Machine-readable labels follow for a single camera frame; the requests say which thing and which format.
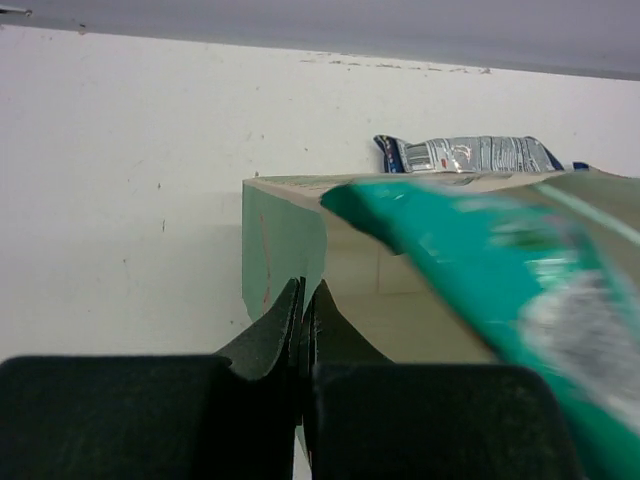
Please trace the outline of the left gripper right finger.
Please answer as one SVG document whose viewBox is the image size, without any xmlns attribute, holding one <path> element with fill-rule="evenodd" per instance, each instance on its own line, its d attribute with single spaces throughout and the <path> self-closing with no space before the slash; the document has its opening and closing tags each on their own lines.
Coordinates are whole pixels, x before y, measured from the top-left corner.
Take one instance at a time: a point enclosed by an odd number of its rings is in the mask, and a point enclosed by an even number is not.
<svg viewBox="0 0 640 480">
<path fill-rule="evenodd" d="M 302 318 L 302 440 L 315 475 L 317 414 L 313 370 L 317 364 L 391 364 L 340 312 L 322 280 Z"/>
</svg>

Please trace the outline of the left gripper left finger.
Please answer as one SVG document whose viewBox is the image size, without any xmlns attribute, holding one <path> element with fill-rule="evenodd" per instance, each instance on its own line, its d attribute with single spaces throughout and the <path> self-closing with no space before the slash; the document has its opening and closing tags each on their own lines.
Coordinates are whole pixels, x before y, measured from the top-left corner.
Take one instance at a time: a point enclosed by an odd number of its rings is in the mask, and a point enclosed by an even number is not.
<svg viewBox="0 0 640 480">
<path fill-rule="evenodd" d="M 304 296 L 305 280 L 290 279 L 266 313 L 215 353 L 215 404 L 237 408 L 243 424 L 299 424 Z"/>
</svg>

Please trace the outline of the patterned paper bag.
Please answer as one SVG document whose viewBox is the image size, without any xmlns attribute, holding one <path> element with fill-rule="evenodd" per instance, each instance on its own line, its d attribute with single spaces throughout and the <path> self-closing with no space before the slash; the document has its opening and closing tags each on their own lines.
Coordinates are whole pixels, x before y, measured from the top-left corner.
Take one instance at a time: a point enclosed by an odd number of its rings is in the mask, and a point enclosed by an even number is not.
<svg viewBox="0 0 640 480">
<path fill-rule="evenodd" d="M 395 360 L 510 363 L 437 294 L 406 255 L 357 230 L 324 208 L 321 199 L 327 191 L 350 183 L 425 182 L 491 192 L 573 174 L 621 177 L 579 170 L 247 180 L 242 200 L 242 295 L 248 314 L 256 317 L 265 311 L 288 277 L 302 276 L 312 288 L 325 280 L 340 310 L 351 314 L 356 328 Z"/>
</svg>

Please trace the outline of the green snack packet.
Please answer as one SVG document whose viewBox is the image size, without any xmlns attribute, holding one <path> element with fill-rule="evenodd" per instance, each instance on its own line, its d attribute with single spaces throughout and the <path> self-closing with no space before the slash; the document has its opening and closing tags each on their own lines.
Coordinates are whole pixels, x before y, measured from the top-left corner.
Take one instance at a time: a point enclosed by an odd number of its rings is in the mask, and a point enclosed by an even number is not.
<svg viewBox="0 0 640 480">
<path fill-rule="evenodd" d="M 350 183 L 324 208 L 408 257 L 499 358 L 551 387 L 591 479 L 639 475 L 639 183 Z"/>
</svg>

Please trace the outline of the blue white snack packet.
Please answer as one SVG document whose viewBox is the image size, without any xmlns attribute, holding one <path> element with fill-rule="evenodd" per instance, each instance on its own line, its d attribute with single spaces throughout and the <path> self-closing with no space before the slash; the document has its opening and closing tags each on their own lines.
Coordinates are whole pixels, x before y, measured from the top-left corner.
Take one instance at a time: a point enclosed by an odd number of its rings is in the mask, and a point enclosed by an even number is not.
<svg viewBox="0 0 640 480">
<path fill-rule="evenodd" d="M 383 153 L 386 173 L 545 173 L 564 169 L 533 137 L 472 136 L 410 143 L 377 135 L 373 141 Z"/>
</svg>

